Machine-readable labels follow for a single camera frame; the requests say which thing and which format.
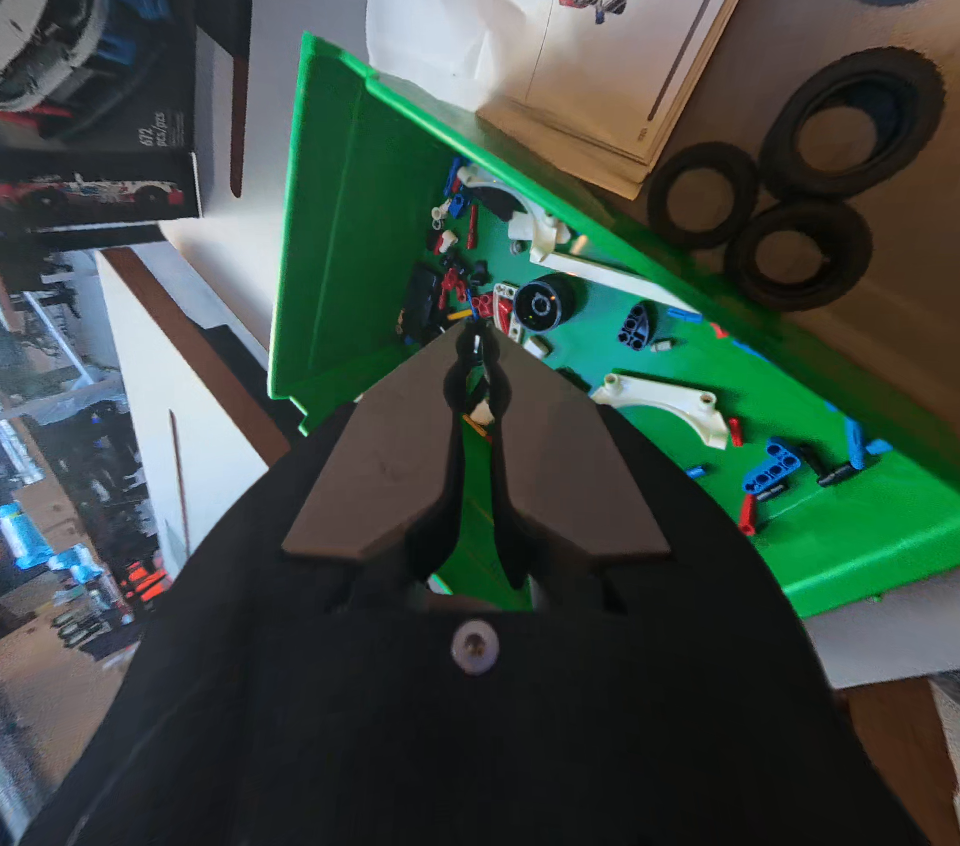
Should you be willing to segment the white table with brown edge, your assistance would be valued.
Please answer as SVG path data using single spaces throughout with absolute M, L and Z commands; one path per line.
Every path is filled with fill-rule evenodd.
M 177 576 L 228 508 L 301 438 L 267 352 L 167 241 L 95 256 L 157 523 Z

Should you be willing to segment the green parts bin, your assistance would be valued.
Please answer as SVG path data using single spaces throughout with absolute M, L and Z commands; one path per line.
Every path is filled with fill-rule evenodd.
M 428 214 L 462 157 L 584 236 L 592 261 L 670 294 L 654 301 L 656 335 L 678 347 L 656 357 L 618 342 L 635 297 L 575 279 L 546 366 L 590 389 L 618 373 L 714 394 L 743 446 L 710 448 L 661 409 L 623 414 L 681 468 L 705 468 L 694 484 L 734 520 L 769 438 L 810 450 L 817 467 L 756 507 L 752 539 L 802 617 L 958 567 L 958 437 L 945 423 L 471 114 L 311 33 L 298 67 L 269 388 L 304 433 L 417 350 L 398 321 L 414 276 L 443 278 Z

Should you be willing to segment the pile of brick pieces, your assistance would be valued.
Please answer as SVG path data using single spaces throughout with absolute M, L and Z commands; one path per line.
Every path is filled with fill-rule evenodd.
M 757 442 L 753 459 L 734 459 L 726 465 L 730 473 L 724 473 L 743 494 L 739 528 L 750 537 L 761 530 L 758 506 L 786 492 L 805 470 L 819 487 L 829 488 L 893 452 L 890 443 L 868 438 L 846 417 L 847 460 L 829 467 L 822 451 L 787 435 L 782 423 L 764 433 L 760 424 L 747 420 L 740 395 L 626 369 L 600 378 L 595 366 L 583 374 L 560 362 L 556 348 L 579 363 L 591 354 L 605 364 L 617 353 L 645 360 L 667 357 L 678 367 L 703 349 L 681 346 L 675 353 L 678 339 L 667 336 L 666 328 L 700 325 L 704 317 L 651 281 L 589 259 L 582 253 L 584 237 L 567 248 L 571 233 L 564 223 L 463 157 L 453 159 L 448 174 L 426 240 L 435 259 L 414 265 L 396 325 L 410 349 L 459 323 L 478 320 L 545 361 L 596 403 L 642 419 L 669 415 L 672 432 L 683 424 L 704 449 L 743 449 L 750 434 Z

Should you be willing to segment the black rubber tyre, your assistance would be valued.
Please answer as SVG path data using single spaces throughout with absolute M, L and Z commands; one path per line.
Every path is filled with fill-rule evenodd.
M 873 247 L 869 224 L 846 202 L 792 197 L 731 240 L 724 273 L 766 309 L 808 312 L 849 293 L 869 268 Z
M 724 178 L 732 190 L 732 203 L 724 220 L 706 230 L 689 230 L 669 214 L 668 199 L 682 174 L 706 169 Z M 647 193 L 649 228 L 670 245 L 685 251 L 708 250 L 726 244 L 748 223 L 761 189 L 755 160 L 734 144 L 691 144 L 659 165 L 650 177 Z
M 839 200 L 869 190 L 916 160 L 939 127 L 945 92 L 939 67 L 913 49 L 868 48 L 833 61 L 798 86 L 768 130 L 758 158 L 764 185 L 781 198 Z M 815 168 L 801 154 L 800 133 L 836 107 L 865 114 L 875 142 L 852 167 Z

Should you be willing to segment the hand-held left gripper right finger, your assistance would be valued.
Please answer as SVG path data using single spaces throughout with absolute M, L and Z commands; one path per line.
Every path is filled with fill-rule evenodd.
M 510 585 L 666 560 L 671 547 L 598 405 L 487 330 L 493 536 Z

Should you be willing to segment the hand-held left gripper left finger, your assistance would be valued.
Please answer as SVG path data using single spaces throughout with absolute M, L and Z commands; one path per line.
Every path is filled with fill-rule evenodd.
M 367 390 L 282 543 L 297 559 L 395 562 L 412 580 L 453 552 L 464 485 L 460 323 Z

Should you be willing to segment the grey desk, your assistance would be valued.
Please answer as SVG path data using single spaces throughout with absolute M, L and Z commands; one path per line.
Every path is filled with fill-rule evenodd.
M 243 195 L 230 187 L 233 63 L 197 47 L 203 218 L 163 224 L 262 347 L 269 344 L 282 192 L 304 30 L 366 59 L 361 0 L 253 0 Z M 909 168 L 854 199 L 872 228 L 851 294 L 796 321 L 958 432 L 958 0 L 740 0 L 667 147 L 717 139 L 754 150 L 810 73 L 859 48 L 916 48 L 942 69 L 941 127 Z

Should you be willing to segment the black race car set box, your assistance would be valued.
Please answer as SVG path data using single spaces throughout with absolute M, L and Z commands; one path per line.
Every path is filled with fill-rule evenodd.
M 2 229 L 198 216 L 197 35 L 249 57 L 252 0 L 1 0 Z

